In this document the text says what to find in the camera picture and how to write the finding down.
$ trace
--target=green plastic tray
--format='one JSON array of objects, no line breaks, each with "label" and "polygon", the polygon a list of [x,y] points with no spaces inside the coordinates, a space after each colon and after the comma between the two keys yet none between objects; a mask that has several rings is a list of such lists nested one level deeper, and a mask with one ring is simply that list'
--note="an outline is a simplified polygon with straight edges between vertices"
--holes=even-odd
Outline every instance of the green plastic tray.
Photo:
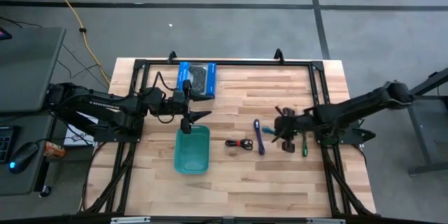
[{"label": "green plastic tray", "polygon": [[191,134],[177,130],[174,168],[181,174],[203,174],[209,168],[210,129],[192,125]]}]

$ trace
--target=wooden tabletop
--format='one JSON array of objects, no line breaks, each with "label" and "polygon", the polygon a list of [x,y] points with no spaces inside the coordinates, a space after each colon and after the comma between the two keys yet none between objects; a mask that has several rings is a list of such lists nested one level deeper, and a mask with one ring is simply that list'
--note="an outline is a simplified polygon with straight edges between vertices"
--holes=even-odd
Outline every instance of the wooden tabletop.
[{"label": "wooden tabletop", "polygon": [[[134,58],[117,59],[110,93],[122,96],[128,93],[133,65]],[[324,66],[331,102],[348,99],[342,62],[328,60],[324,61]],[[148,85],[152,85],[157,71],[161,71],[169,87],[175,87],[178,66],[151,66]],[[157,86],[171,94],[160,81]],[[192,102],[194,111],[213,111],[197,121],[211,131],[208,172],[182,175],[174,169],[174,140],[181,116],[176,116],[168,125],[147,116],[141,142],[137,145],[125,214],[330,216],[322,155],[311,133],[307,157],[302,157],[302,138],[299,136],[294,140],[295,153],[282,151],[281,141],[271,143],[272,136],[268,134],[262,134],[266,149],[264,156],[258,154],[256,143],[252,151],[224,144],[227,139],[249,138],[256,142],[253,121],[257,118],[262,126],[273,128],[274,119],[278,116],[275,106],[291,107],[297,113],[313,106],[307,68],[218,66],[216,87],[214,100]],[[87,187],[88,206],[111,179],[116,148],[116,143],[108,143],[94,159]],[[342,145],[340,148],[347,183],[359,200],[375,212],[363,156],[353,146]],[[336,194],[338,206],[342,209],[338,186]]]}]

